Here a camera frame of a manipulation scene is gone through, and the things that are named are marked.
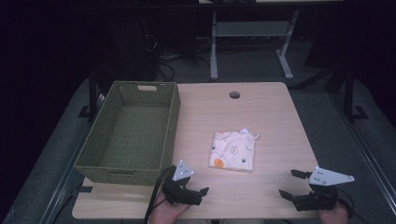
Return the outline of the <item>green woven basket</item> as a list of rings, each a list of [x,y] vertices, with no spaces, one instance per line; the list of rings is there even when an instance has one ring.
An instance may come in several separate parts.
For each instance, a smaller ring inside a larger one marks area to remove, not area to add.
[[[94,183],[153,186],[172,165],[179,109],[174,82],[114,82],[75,168]]]

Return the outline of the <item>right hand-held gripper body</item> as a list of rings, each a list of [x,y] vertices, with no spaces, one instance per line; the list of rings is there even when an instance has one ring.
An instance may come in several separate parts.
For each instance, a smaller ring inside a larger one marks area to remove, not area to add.
[[[337,203],[345,206],[347,211],[352,206],[339,197],[336,187],[355,180],[353,175],[344,175],[331,170],[316,167],[308,179],[311,191],[307,195],[293,196],[292,203],[297,211],[332,210]]]

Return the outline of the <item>person's right hand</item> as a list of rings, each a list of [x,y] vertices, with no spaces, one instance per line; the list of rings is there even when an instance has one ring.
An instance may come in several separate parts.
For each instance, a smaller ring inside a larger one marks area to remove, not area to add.
[[[321,224],[347,224],[348,211],[338,203],[332,210],[318,210],[318,216]]]

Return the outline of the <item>black metal stand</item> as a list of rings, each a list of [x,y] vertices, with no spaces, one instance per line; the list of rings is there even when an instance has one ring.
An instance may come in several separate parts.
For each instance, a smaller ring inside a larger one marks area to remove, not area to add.
[[[97,112],[99,94],[106,91],[106,80],[100,67],[96,67],[91,70],[88,78],[88,84],[89,104],[84,105],[81,108],[78,117],[87,118],[88,121],[92,121]]]
[[[362,106],[353,103],[353,94],[354,77],[348,67],[345,74],[344,115],[349,122],[354,122],[356,119],[368,119]]]

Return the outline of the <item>person's left hand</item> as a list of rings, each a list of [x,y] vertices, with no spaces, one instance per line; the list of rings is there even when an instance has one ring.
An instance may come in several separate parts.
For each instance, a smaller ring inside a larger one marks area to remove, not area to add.
[[[191,206],[189,204],[170,204],[160,190],[154,201],[154,208],[149,215],[149,224],[175,224],[177,219]]]

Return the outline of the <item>cream printed cloth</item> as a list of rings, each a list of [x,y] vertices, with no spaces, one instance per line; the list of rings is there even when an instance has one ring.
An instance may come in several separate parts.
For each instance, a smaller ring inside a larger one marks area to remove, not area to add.
[[[254,170],[257,133],[247,129],[238,132],[215,132],[209,154],[209,167],[251,173]]]

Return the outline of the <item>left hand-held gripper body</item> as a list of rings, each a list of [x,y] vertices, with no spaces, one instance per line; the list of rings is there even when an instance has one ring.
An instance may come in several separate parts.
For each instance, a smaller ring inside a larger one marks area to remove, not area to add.
[[[180,160],[177,165],[173,165],[171,167],[170,174],[165,178],[162,186],[162,192],[165,196],[165,199],[170,204],[201,204],[203,196],[200,195],[199,191],[187,189],[187,185],[182,187],[177,184],[178,180],[186,177],[189,177],[191,180],[193,174],[194,171],[183,160]]]

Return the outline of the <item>white metal desk frame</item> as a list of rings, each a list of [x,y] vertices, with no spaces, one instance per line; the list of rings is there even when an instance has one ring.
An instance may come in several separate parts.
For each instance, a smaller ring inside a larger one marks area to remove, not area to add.
[[[282,68],[285,79],[293,80],[286,53],[294,32],[296,22],[300,13],[298,7],[290,10],[290,16],[284,20],[251,19],[250,21],[219,21],[218,13],[220,7],[230,9],[247,10],[248,7],[260,9],[269,7],[271,4],[291,6],[292,4],[316,4],[335,3],[342,0],[199,0],[199,4],[208,7],[218,7],[212,12],[211,23],[211,50],[210,50],[210,78],[219,78],[217,40],[219,37],[282,37],[283,45],[276,50],[276,57]]]

